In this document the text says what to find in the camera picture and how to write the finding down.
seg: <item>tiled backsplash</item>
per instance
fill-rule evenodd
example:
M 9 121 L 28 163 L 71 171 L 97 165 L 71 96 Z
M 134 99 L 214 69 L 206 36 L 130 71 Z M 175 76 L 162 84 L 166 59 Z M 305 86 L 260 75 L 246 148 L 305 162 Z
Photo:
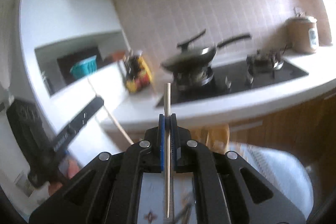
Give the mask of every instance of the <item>tiled backsplash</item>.
M 143 50 L 154 70 L 176 54 L 176 44 L 206 28 L 195 45 L 211 45 L 250 32 L 251 41 L 236 42 L 217 54 L 242 49 L 283 47 L 284 22 L 300 7 L 318 20 L 320 42 L 331 39 L 322 0 L 114 0 L 134 50 Z

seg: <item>teal bowl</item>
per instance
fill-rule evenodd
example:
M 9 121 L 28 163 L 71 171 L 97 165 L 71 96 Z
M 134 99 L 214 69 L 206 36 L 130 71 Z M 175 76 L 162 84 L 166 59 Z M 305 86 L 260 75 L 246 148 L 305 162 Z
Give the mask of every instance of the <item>teal bowl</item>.
M 72 66 L 70 69 L 70 73 L 73 77 L 78 80 L 84 76 L 93 74 L 97 71 L 97 56 L 92 56 L 82 61 L 77 62 L 75 65 Z

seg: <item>wok handle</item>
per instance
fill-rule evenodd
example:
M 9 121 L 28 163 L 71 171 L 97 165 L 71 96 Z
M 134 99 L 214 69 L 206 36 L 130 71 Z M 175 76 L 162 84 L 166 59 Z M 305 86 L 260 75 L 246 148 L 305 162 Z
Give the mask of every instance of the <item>wok handle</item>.
M 202 32 L 200 32 L 199 34 L 197 34 L 196 36 L 184 41 L 184 42 L 181 42 L 179 44 L 177 44 L 177 48 L 181 48 L 181 50 L 184 52 L 188 49 L 188 46 L 191 42 L 195 41 L 196 39 L 200 38 L 201 36 L 203 36 L 206 32 L 206 29 L 204 29 Z
M 221 43 L 217 44 L 217 48 L 224 47 L 227 44 L 230 44 L 230 43 L 238 41 L 238 40 L 246 39 L 246 38 L 252 38 L 251 34 L 246 33 L 246 34 L 239 35 L 237 37 L 232 37 L 232 38 L 230 38 L 228 40 L 224 40 Z

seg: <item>white countertop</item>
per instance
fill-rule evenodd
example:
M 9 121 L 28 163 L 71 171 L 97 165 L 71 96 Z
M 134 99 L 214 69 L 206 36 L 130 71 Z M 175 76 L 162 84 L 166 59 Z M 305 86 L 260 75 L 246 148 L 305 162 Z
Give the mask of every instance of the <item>white countertop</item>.
M 309 72 L 308 76 L 193 102 L 174 104 L 179 126 L 196 127 L 237 121 L 272 113 L 310 99 L 336 87 L 336 47 L 320 47 L 315 54 L 301 55 L 288 50 L 284 58 Z M 246 54 L 220 55 L 213 60 L 213 67 L 244 60 Z M 162 97 L 163 83 L 171 77 L 156 79 L 153 87 L 129 95 L 113 114 L 127 132 L 141 132 L 157 126 L 163 107 L 156 108 Z M 105 119 L 101 126 L 110 132 L 117 131 L 111 120 Z

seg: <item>frying pan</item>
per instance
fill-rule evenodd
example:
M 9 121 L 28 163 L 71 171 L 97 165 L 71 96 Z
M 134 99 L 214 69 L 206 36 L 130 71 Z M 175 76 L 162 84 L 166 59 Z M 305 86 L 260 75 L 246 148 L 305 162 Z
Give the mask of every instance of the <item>frying pan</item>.
M 207 47 L 207 48 L 194 48 L 192 50 L 188 50 L 188 46 L 191 42 L 203 36 L 206 32 L 204 29 L 202 32 L 192 37 L 191 39 L 177 44 L 177 48 L 181 48 L 182 52 L 178 55 L 168 58 L 167 60 L 161 63 L 161 67 L 165 70 L 182 73 L 188 72 L 190 70 L 194 70 L 197 68 L 202 68 L 207 66 L 210 61 L 214 58 L 217 48 L 224 47 L 232 42 L 242 40 L 245 38 L 252 38 L 249 33 L 242 34 L 237 37 L 232 37 L 228 40 L 224 40 L 218 43 L 216 46 Z

